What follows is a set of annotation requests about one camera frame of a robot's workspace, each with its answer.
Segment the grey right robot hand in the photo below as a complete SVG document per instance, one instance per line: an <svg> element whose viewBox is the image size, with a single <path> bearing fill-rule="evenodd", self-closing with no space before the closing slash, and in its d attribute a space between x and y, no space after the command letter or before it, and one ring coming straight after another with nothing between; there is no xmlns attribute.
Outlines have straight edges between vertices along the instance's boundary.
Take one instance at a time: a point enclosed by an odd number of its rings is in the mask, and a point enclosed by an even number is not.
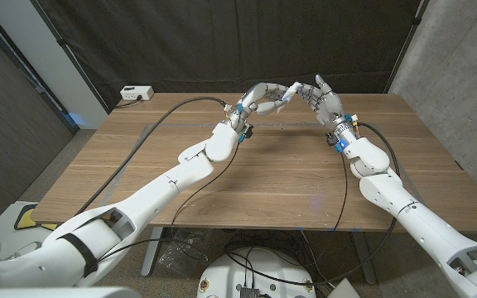
<svg viewBox="0 0 477 298"><path fill-rule="evenodd" d="M349 144L354 142L356 136L346 118L340 97L319 74L315 80L317 87L300 83L297 93L311 106L312 111L316 113L316 119L331 136Z"/></svg>

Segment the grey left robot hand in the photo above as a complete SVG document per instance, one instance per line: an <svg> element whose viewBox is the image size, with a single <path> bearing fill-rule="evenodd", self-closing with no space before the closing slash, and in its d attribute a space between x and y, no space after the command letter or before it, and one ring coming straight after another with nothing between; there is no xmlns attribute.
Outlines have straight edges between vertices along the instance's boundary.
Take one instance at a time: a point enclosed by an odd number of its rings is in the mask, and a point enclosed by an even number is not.
<svg viewBox="0 0 477 298"><path fill-rule="evenodd" d="M223 123L240 133L252 113L263 116L280 110L289 103L292 96L289 88L281 84L255 84L234 106L224 107L226 118Z"/></svg>

